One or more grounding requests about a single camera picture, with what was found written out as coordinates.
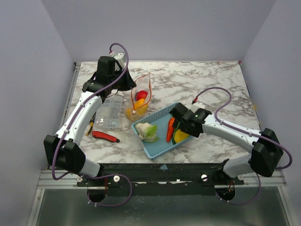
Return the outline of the clear plastic screw box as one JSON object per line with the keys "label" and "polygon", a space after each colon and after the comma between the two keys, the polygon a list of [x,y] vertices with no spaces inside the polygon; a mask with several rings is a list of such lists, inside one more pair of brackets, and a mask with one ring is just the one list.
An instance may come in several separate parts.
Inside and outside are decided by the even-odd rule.
{"label": "clear plastic screw box", "polygon": [[117,129],[120,124],[120,114],[123,97],[107,98],[96,111],[94,127],[96,129]]}

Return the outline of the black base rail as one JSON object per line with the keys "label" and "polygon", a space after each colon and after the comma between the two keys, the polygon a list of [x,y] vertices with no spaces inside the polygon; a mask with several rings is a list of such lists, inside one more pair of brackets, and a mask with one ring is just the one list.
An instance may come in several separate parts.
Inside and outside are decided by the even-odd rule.
{"label": "black base rail", "polygon": [[92,195],[168,196],[215,194],[215,187],[243,185],[222,173],[221,163],[103,163],[100,178],[77,183]]}

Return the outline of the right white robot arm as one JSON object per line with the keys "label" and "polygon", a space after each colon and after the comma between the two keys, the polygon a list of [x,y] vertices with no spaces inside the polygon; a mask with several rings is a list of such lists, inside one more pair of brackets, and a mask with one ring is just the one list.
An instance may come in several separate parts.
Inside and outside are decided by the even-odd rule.
{"label": "right white robot arm", "polygon": [[177,103],[169,113],[175,119],[173,126],[190,136],[199,137],[201,133],[214,135],[248,152],[242,157],[222,162],[216,178],[223,185],[239,175],[252,172],[263,177],[271,177],[283,156],[279,140],[271,129],[259,131],[244,128],[216,118],[203,108],[196,106],[187,108],[181,103]]}

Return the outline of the clear zip bag orange zipper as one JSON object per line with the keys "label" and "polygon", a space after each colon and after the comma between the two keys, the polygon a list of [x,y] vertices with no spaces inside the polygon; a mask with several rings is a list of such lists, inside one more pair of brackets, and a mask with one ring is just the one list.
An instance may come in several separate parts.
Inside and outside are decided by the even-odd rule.
{"label": "clear zip bag orange zipper", "polygon": [[152,97],[151,73],[138,77],[135,83],[124,110],[125,117],[132,122],[143,118],[148,111]]}

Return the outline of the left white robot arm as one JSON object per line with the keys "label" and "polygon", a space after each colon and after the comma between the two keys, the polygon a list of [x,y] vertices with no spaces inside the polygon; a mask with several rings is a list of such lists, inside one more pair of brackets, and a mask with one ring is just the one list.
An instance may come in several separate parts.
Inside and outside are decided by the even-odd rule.
{"label": "left white robot arm", "polygon": [[52,168],[87,175],[94,186],[104,182],[100,165],[87,159],[79,145],[90,120],[112,90],[128,91],[136,87],[127,65],[125,53],[111,53],[98,59],[97,70],[83,84],[79,101],[67,121],[55,135],[47,135],[43,141],[47,161]]}

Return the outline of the orange carrot toy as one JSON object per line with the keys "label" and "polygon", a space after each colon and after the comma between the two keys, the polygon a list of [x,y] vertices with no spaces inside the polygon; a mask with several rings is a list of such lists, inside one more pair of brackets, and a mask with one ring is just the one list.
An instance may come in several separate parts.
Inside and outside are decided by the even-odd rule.
{"label": "orange carrot toy", "polygon": [[168,122],[167,133],[166,133],[166,141],[168,143],[170,142],[173,132],[174,132],[174,127],[173,127],[174,121],[175,121],[175,118],[172,117]]}

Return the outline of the red utility knife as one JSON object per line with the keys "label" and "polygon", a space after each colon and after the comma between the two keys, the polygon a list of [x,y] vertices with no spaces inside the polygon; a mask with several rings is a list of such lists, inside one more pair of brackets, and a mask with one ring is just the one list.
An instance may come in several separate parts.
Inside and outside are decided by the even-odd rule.
{"label": "red utility knife", "polygon": [[103,140],[109,141],[111,143],[119,143],[120,142],[120,140],[118,138],[116,138],[112,135],[100,132],[100,131],[93,130],[91,132],[91,134],[92,134],[93,138],[96,138],[96,139],[103,139]]}

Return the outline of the yellow handled tool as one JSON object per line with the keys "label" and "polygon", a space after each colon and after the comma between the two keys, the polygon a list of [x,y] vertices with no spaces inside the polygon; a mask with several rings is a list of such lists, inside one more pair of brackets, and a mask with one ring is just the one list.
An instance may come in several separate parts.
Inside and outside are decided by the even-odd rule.
{"label": "yellow handled tool", "polygon": [[89,122],[89,130],[87,131],[86,136],[89,136],[91,134],[93,127],[94,127],[94,120],[91,119]]}

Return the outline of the yellow mango toy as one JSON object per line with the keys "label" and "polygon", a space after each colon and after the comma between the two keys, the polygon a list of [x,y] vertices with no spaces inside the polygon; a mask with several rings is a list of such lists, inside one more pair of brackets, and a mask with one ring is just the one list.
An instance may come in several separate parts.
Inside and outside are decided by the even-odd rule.
{"label": "yellow mango toy", "polygon": [[175,139],[176,143],[180,143],[180,142],[184,141],[185,139],[187,139],[188,137],[189,137],[189,134],[186,134],[186,133],[182,132],[181,130],[177,130],[174,139]]}

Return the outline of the green chili pepper toy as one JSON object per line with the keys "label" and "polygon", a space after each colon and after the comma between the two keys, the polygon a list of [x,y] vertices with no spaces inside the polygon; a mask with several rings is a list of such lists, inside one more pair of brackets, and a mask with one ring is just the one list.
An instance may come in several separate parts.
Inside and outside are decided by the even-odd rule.
{"label": "green chili pepper toy", "polygon": [[173,131],[173,134],[172,134],[172,144],[173,144],[173,145],[176,144],[174,137],[175,137],[175,134],[176,134],[177,130],[179,129],[180,124],[181,124],[181,123],[179,122],[179,123],[177,124],[177,126],[175,127],[174,131]]}

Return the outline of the white cauliflower toy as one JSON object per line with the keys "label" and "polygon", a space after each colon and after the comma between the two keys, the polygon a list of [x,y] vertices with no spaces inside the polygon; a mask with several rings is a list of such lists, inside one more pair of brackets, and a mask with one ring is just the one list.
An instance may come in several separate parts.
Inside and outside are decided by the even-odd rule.
{"label": "white cauliflower toy", "polygon": [[157,128],[157,125],[152,125],[147,122],[135,125],[139,138],[146,143],[155,143],[159,140],[159,137],[157,137]]}

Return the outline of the yellow lemon toy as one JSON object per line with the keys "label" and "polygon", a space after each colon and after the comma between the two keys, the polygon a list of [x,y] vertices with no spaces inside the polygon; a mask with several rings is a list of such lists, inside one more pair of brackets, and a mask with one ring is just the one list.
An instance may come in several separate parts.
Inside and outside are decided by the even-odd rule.
{"label": "yellow lemon toy", "polygon": [[126,108],[124,111],[124,115],[129,121],[136,121],[136,115],[133,108],[131,107]]}

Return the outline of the blue plastic basket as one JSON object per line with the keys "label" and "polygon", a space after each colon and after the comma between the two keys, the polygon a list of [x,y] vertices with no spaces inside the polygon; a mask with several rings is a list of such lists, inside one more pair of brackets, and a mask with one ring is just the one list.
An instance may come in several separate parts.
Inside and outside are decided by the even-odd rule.
{"label": "blue plastic basket", "polygon": [[[168,105],[136,122],[134,122],[131,127],[132,130],[134,131],[134,134],[136,135],[138,141],[141,143],[143,150],[145,151],[146,155],[151,159],[154,160],[162,155],[164,155],[165,153],[168,153],[176,148],[178,148],[179,146],[185,144],[186,142],[190,141],[193,139],[192,136],[189,136],[188,138],[186,138],[185,140],[183,140],[180,143],[174,144],[172,143],[172,141],[170,141],[169,143],[166,142],[166,133],[167,133],[167,127],[168,127],[168,121],[171,118],[171,115],[169,114],[169,112],[174,108],[174,106],[177,103],[173,103],[171,105]],[[157,137],[158,137],[158,141],[156,141],[155,143],[147,143],[145,141],[142,141],[139,136],[138,136],[138,132],[135,129],[136,124],[138,123],[149,123],[151,125],[157,125]]]}

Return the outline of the orange bell pepper toy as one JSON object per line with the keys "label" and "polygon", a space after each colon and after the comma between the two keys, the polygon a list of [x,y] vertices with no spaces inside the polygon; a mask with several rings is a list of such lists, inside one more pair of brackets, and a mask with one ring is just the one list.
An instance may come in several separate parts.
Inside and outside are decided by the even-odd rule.
{"label": "orange bell pepper toy", "polygon": [[148,110],[148,104],[145,103],[144,99],[140,99],[134,103],[133,110],[135,111],[135,115],[142,116],[142,115],[146,114],[146,112]]}

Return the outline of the red apple toy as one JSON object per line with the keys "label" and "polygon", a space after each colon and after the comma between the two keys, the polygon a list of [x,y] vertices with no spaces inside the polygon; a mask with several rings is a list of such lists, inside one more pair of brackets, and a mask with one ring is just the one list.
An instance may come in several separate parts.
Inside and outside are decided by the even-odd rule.
{"label": "red apple toy", "polygon": [[135,94],[135,99],[136,99],[136,101],[138,101],[138,100],[140,100],[140,99],[146,99],[146,97],[147,97],[147,95],[148,95],[148,91],[146,91],[146,90],[140,90],[140,91],[138,91],[136,94]]}

